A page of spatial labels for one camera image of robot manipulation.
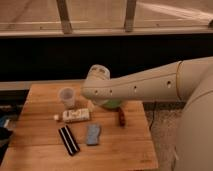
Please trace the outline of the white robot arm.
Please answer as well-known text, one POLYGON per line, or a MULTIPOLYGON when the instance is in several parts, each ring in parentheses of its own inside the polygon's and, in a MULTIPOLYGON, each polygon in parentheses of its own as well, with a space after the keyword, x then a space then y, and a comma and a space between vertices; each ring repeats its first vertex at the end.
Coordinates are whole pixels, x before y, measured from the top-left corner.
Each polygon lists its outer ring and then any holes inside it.
POLYGON ((184 101, 173 171, 213 171, 213 56, 177 61, 112 78, 90 68, 82 95, 98 105, 110 100, 184 101))

